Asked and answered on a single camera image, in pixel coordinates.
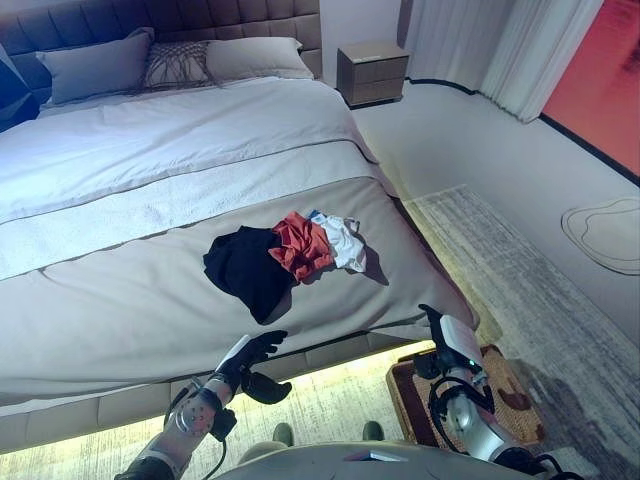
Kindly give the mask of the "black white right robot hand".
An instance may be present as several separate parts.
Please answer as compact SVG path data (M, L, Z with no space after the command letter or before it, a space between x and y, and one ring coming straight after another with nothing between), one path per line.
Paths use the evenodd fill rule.
M477 374L484 369L483 357L473 329L461 320L441 314L426 304L419 304L418 308L426 313L429 321L437 364L442 373L460 368Z

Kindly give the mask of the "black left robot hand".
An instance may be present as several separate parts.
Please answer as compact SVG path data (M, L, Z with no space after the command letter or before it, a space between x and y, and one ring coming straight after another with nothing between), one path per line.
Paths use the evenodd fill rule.
M278 383L260 372L253 372L252 367L276 353L287 336L284 330L266 332L257 337L245 335L216 367L213 377L226 383L233 394L241 389L259 403L273 405L283 401L292 390L291 383Z

